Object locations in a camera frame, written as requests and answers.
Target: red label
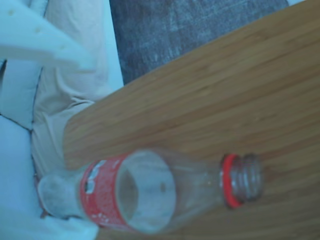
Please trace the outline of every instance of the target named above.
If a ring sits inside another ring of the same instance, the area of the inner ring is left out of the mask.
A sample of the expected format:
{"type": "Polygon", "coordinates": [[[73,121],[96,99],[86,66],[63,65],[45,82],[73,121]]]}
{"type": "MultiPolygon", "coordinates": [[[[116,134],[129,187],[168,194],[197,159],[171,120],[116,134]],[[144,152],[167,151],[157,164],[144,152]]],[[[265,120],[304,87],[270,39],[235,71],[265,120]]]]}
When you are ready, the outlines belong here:
{"type": "Polygon", "coordinates": [[[128,155],[96,161],[85,171],[80,182],[81,203],[87,216],[101,227],[133,231],[120,214],[116,201],[116,178],[128,155]]]}

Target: wooden table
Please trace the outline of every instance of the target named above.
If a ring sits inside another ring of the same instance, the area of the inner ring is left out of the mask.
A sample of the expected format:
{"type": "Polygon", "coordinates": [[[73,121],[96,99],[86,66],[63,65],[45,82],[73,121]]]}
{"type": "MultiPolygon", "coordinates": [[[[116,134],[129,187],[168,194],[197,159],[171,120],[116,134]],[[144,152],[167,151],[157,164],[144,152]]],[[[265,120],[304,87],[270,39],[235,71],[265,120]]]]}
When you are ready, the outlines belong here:
{"type": "MultiPolygon", "coordinates": [[[[150,239],[320,239],[320,1],[190,52],[84,110],[65,129],[72,169],[146,146],[213,161],[226,152],[259,153],[266,178],[259,202],[209,212],[150,239]]],[[[143,237],[102,230],[98,239],[143,237]]]]}

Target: beige pants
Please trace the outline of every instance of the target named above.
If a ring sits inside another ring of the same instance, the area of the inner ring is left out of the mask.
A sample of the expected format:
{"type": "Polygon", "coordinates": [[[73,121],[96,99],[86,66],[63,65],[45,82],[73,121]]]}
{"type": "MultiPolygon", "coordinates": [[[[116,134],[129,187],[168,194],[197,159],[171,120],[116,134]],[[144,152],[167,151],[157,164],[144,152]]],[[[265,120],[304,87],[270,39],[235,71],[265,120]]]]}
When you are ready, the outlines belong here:
{"type": "Polygon", "coordinates": [[[65,167],[64,129],[68,120],[109,94],[104,0],[50,0],[46,19],[97,58],[93,73],[44,67],[34,104],[32,156],[39,176],[65,167]]]}

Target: plastic bottle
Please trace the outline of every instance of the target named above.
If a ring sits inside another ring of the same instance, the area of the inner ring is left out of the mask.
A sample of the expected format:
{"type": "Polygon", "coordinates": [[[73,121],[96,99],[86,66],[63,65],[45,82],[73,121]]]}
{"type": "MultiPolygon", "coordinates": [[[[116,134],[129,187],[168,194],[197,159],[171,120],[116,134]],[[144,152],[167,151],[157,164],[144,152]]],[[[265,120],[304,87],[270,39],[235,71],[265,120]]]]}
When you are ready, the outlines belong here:
{"type": "Polygon", "coordinates": [[[90,220],[101,227],[167,233],[221,206],[238,208],[263,190],[258,157],[227,154],[194,161],[162,148],[98,160],[77,171],[43,177],[38,192],[53,216],[90,220]]]}

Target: red bottle ring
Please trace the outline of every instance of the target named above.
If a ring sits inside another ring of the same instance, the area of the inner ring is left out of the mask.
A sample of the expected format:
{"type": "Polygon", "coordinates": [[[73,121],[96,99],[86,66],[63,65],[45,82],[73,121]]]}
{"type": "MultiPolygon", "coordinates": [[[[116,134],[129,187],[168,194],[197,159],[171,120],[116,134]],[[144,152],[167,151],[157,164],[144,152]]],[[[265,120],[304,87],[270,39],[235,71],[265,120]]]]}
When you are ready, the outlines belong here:
{"type": "Polygon", "coordinates": [[[232,209],[238,208],[243,204],[233,194],[232,179],[230,177],[233,163],[238,157],[239,156],[236,154],[228,154],[224,157],[222,162],[222,186],[224,198],[227,205],[232,209]]]}

